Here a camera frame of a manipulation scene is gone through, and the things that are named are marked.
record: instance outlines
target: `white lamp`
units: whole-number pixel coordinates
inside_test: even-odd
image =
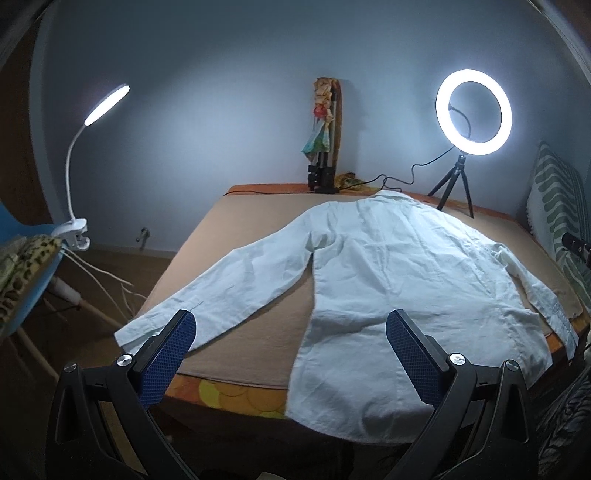
[[[495,96],[496,101],[499,103],[501,108],[501,126],[496,135],[488,142],[474,142],[468,138],[465,138],[460,134],[452,122],[452,118],[449,114],[450,106],[449,102],[452,98],[452,93],[458,86],[466,82],[476,82],[484,85],[488,88]],[[428,196],[432,196],[437,192],[445,182],[449,181],[439,205],[438,210],[441,210],[452,192],[452,188],[456,183],[457,178],[461,175],[464,183],[464,189],[466,190],[466,198],[468,201],[468,207],[470,209],[470,216],[474,218],[474,212],[472,209],[472,200],[470,198],[470,190],[468,189],[468,180],[466,173],[464,172],[464,164],[466,162],[466,155],[488,155],[501,148],[509,134],[511,133],[511,126],[513,122],[511,105],[507,95],[501,88],[501,86],[489,77],[486,73],[479,72],[477,70],[459,70],[458,72],[452,73],[447,77],[437,92],[437,100],[435,105],[437,111],[437,119],[441,130],[447,139],[460,150],[460,156],[457,159],[456,165],[442,178],[442,180],[431,190]]]
[[[88,250],[90,246],[90,239],[82,234],[88,230],[88,224],[85,218],[76,218],[72,209],[72,197],[70,195],[70,156],[72,155],[72,149],[78,137],[82,131],[89,125],[96,122],[100,117],[107,113],[111,108],[115,106],[127,93],[129,92],[129,85],[120,85],[105,98],[103,98],[99,104],[91,111],[90,115],[84,120],[84,124],[78,130],[77,134],[74,135],[68,153],[66,154],[66,195],[68,202],[68,213],[70,214],[70,220],[66,223],[62,223],[56,227],[51,233],[52,236],[58,236],[63,239],[68,248],[75,250]]]

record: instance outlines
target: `white shirt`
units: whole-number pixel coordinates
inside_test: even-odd
[[[473,364],[512,358],[531,386],[552,364],[538,313],[566,346],[577,335],[558,298],[502,244],[397,192],[327,202],[238,248],[115,333],[135,353],[178,309],[191,311],[191,349],[238,325],[288,290],[313,254],[314,310],[288,388],[286,416],[362,443],[412,442],[430,414],[385,334],[404,309],[426,335]]]

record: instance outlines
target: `leopard print fabric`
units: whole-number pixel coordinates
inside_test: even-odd
[[[49,235],[32,236],[18,253],[18,264],[11,279],[0,293],[0,323],[8,322],[18,302],[26,295],[31,281],[53,260],[61,247],[61,239]]]

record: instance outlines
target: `black tripod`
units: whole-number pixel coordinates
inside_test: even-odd
[[[466,172],[464,172],[464,164],[466,163],[466,156],[460,154],[457,159],[456,164],[454,167],[446,173],[446,175],[441,179],[441,181],[433,187],[433,190],[429,192],[430,197],[432,197],[437,191],[443,187],[445,182],[449,180],[445,192],[443,192],[443,197],[439,200],[439,205],[437,205],[437,210],[442,210],[449,194],[452,192],[453,186],[456,184],[457,178],[461,175],[462,181],[464,182],[464,190],[466,190],[466,199],[468,201],[468,208],[470,209],[470,216],[474,218],[474,211],[472,210],[472,199],[470,198],[470,189],[468,188],[468,179],[466,177]]]

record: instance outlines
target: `floor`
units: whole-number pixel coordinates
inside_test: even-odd
[[[136,291],[146,296],[170,263],[165,258],[98,250],[85,252],[83,258],[134,283]],[[62,260],[57,275],[78,290],[88,302],[112,318],[124,320],[94,281],[68,259]],[[105,275],[97,276],[122,305],[118,282]],[[57,309],[69,306],[60,299],[51,296],[47,298]],[[139,299],[135,307],[139,308],[141,302]],[[48,314],[47,308],[39,305],[23,324],[23,328],[56,371],[71,360],[82,367],[108,365],[119,355],[120,349],[113,339],[113,330],[105,322],[84,310],[70,309],[62,315],[63,319]],[[18,339],[14,339],[14,343],[17,351],[6,343],[0,348],[0,445],[9,445],[39,478],[45,478],[45,435],[54,384],[18,343]],[[112,406],[108,404],[104,410],[126,463],[142,471],[143,468],[126,441]],[[189,466],[197,470],[199,456],[195,452],[199,449],[199,438],[162,412],[155,415],[155,418],[163,432],[172,438],[173,446]],[[358,447],[351,480],[382,479],[391,468],[390,453],[390,449]],[[223,463],[224,453],[219,452],[219,455]],[[293,478],[309,480],[312,477],[302,472],[302,475],[293,475]]]

